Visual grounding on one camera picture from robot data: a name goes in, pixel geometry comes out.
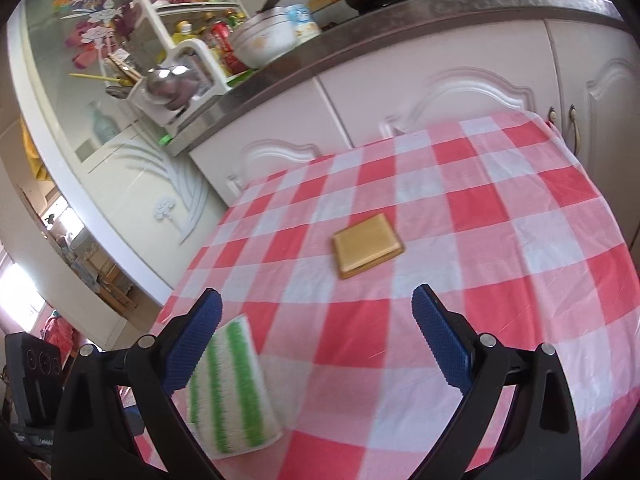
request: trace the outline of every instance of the window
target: window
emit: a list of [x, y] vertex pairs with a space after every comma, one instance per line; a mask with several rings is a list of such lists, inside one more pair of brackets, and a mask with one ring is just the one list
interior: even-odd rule
[[11, 264], [0, 276], [0, 307], [25, 332], [31, 331], [44, 304], [31, 278], [18, 264]]
[[65, 200], [63, 196], [58, 197], [58, 199], [51, 204], [49, 209], [42, 215], [42, 221], [47, 226], [47, 229], [50, 230], [50, 224], [47, 224], [47, 218], [53, 215], [53, 219], [57, 220], [60, 218], [62, 225], [65, 227], [67, 231], [67, 236], [70, 240], [73, 240], [78, 233], [84, 228], [84, 224], [78, 218], [76, 212], [69, 207], [69, 204]]

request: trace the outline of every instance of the yellow utensil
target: yellow utensil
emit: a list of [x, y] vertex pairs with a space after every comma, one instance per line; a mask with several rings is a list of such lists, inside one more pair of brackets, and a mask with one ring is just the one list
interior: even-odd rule
[[96, 79], [98, 81], [110, 81], [113, 83], [119, 83], [121, 86], [133, 86], [133, 81], [126, 77], [107, 77], [103, 75], [92, 75], [92, 74], [76, 74], [69, 73], [71, 77], [83, 77], [85, 79]]

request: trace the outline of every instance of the plastic container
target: plastic container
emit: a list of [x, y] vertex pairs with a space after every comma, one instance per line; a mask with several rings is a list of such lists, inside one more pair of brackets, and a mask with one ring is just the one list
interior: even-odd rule
[[302, 4], [287, 7], [287, 16], [293, 22], [298, 36], [298, 44], [311, 40], [320, 34], [320, 27], [311, 17], [311, 12]]

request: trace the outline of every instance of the white bowl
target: white bowl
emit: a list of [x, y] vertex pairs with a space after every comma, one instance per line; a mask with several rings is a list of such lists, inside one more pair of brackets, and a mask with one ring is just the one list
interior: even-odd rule
[[269, 26], [269, 25], [265, 25], [264, 22], [267, 22], [271, 18], [276, 18], [277, 16], [286, 16], [286, 15], [287, 15], [287, 9], [285, 7], [274, 7], [273, 9], [260, 12], [259, 14], [256, 14], [254, 17], [246, 20], [242, 25], [240, 25], [240, 27], [236, 28], [236, 30], [233, 31], [233, 33], [229, 38], [231, 38], [232, 36], [239, 38], [241, 35], [249, 31], [251, 31], [251, 34], [255, 34], [256, 32], [258, 32], [258, 30], [262, 30], [263, 28]]
[[236, 48], [237, 45], [243, 43], [252, 35], [257, 34], [258, 32], [263, 31], [265, 28], [272, 27], [273, 25], [277, 25], [278, 23], [290, 21], [289, 17], [286, 14], [276, 14], [274, 16], [270, 16], [268, 18], [264, 18], [260, 22], [254, 22], [251, 27], [245, 27], [246, 23], [243, 23], [240, 27], [236, 28], [228, 37], [228, 42], [233, 49]]
[[262, 68], [298, 44], [291, 20], [275, 23], [232, 44], [234, 54], [250, 68]]

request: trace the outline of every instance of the green striped sponge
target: green striped sponge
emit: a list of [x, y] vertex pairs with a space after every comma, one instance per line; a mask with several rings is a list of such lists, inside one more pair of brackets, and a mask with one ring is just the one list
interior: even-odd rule
[[187, 426], [212, 460], [282, 436], [245, 315], [216, 330], [187, 384]]

